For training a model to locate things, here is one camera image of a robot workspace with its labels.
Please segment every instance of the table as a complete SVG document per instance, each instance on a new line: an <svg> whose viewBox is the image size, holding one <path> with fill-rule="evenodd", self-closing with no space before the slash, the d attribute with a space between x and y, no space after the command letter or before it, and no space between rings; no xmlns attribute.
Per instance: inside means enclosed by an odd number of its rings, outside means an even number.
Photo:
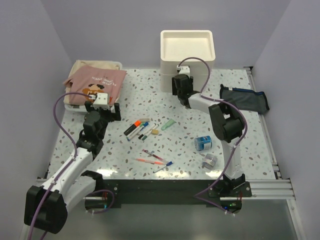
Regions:
<svg viewBox="0 0 320 240"><path fill-rule="evenodd" d="M216 179L224 168L223 150L212 130L210 116L196 109L186 109L177 96L160 90L159 69L127 69L121 95L118 100L121 121L109 123L103 140L104 146L87 170L102 174L104 179L139 180L210 180ZM251 89L247 72L242 69L213 69L204 95L219 98L220 84L226 87ZM256 112L242 111L248 132L240 144L242 168L248 180L275 179L272 157L263 128ZM150 124L159 129L169 119L176 121L170 128L150 135L144 142L138 137L127 141L123 132L136 120L150 118ZM84 113L65 111L62 125L78 140L82 130ZM197 151L194 138L211 136L212 148ZM155 160L142 149L173 161L165 170L153 173L158 165L136 161L135 158ZM73 146L60 130L48 169L52 176L70 156ZM217 156L214 170L202 168L207 153Z"/></svg>

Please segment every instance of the pink cloth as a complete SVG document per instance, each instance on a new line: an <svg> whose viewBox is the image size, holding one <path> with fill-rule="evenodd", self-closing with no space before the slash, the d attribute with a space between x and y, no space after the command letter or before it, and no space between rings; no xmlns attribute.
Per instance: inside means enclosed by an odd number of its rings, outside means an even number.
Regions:
<svg viewBox="0 0 320 240"><path fill-rule="evenodd" d="M63 82L71 87L71 92L84 94L107 93L110 105L113 105L120 95L120 89L127 72L124 70L102 69L85 65ZM93 101L81 95L69 95L71 105L84 105L85 101Z"/></svg>

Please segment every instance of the blue can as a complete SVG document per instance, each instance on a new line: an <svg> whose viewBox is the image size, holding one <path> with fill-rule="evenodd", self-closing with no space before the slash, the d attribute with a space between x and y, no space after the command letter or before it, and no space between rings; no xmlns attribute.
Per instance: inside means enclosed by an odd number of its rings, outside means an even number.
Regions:
<svg viewBox="0 0 320 240"><path fill-rule="evenodd" d="M194 139L195 149L198 151L212 148L212 140L210 136L200 136Z"/></svg>

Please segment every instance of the cartoon character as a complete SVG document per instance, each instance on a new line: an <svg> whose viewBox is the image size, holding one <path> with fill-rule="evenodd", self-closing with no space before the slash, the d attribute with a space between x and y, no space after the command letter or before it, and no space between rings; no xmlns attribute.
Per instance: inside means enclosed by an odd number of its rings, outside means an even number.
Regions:
<svg viewBox="0 0 320 240"><path fill-rule="evenodd" d="M104 93L103 89L105 88L105 86L101 85L101 84L89 84L88 85L89 88L84 88L82 90L82 92L84 94L87 95L97 95L97 93ZM85 97L88 101L94 102L93 99L90 99L89 97Z"/></svg>

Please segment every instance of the robotic arm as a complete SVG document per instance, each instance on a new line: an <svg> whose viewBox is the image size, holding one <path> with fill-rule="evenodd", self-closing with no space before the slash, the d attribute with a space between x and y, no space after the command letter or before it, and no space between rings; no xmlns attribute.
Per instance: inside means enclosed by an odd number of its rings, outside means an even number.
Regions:
<svg viewBox="0 0 320 240"><path fill-rule="evenodd" d="M84 116L83 130L76 142L77 156L73 160L75 153L73 151L68 160L42 186L32 186L28 190L24 212L26 225L31 225L36 209L52 183L54 186L43 202L34 226L53 234L62 229L68 213L81 199L93 191L103 189L101 174L88 170L82 173L82 171L101 151L108 123L121 120L120 106L115 103L110 109L108 94L98 93L94 103L85 102L85 108L87 114Z"/></svg>
<svg viewBox="0 0 320 240"><path fill-rule="evenodd" d="M210 114L213 132L221 140L224 164L226 165L235 144L242 135L242 130L245 128L244 120L228 104L215 104L211 100L202 98L199 92L194 91L193 78L190 77L188 69L187 66L181 67L180 74L172 78L172 94L178 97L183 106ZM232 99L228 102L236 105ZM246 182L239 147L234 151L230 164L223 175L223 181L224 186L220 190L226 194Z"/></svg>

